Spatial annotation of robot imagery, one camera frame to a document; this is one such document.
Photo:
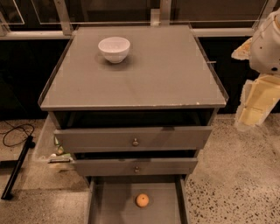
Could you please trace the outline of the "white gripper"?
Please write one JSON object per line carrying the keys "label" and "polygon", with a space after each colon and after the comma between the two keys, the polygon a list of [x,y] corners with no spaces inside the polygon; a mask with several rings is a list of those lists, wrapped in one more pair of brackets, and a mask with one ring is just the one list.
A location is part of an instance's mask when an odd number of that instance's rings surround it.
{"label": "white gripper", "polygon": [[231,54],[235,60],[248,60],[260,73],[246,80],[237,108],[234,126],[239,131],[260,126],[280,100],[280,9],[271,12],[247,39]]}

